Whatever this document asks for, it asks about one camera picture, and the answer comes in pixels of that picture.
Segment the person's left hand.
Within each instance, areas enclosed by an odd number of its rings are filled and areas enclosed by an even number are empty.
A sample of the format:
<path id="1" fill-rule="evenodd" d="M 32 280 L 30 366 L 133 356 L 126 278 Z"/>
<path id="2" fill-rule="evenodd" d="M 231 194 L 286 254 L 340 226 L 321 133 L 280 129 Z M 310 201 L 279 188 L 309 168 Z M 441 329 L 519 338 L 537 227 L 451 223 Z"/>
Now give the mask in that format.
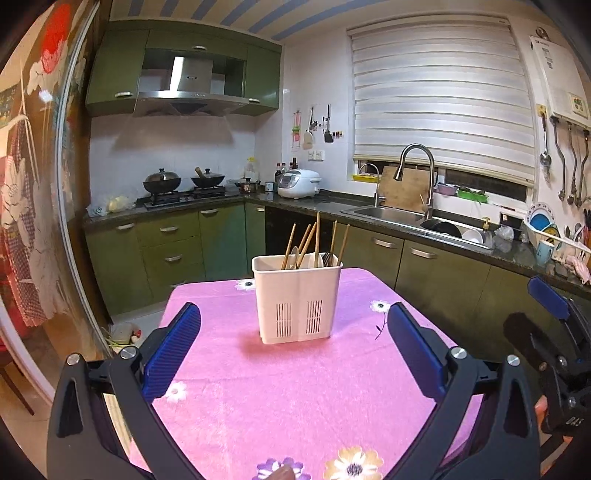
<path id="1" fill-rule="evenodd" d="M 283 465 L 273 471 L 266 480 L 296 480 L 296 475 L 294 475 L 294 470 L 290 465 Z"/>

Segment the person's right hand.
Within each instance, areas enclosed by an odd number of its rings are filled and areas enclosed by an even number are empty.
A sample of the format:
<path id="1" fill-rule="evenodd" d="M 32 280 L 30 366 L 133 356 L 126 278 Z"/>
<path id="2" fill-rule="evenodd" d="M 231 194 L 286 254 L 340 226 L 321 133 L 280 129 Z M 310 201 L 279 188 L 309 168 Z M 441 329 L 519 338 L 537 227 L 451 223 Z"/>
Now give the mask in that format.
<path id="1" fill-rule="evenodd" d="M 539 428 L 541 428 L 544 419 L 546 418 L 548 410 L 547 397 L 542 395 L 535 404 L 535 413 Z"/>

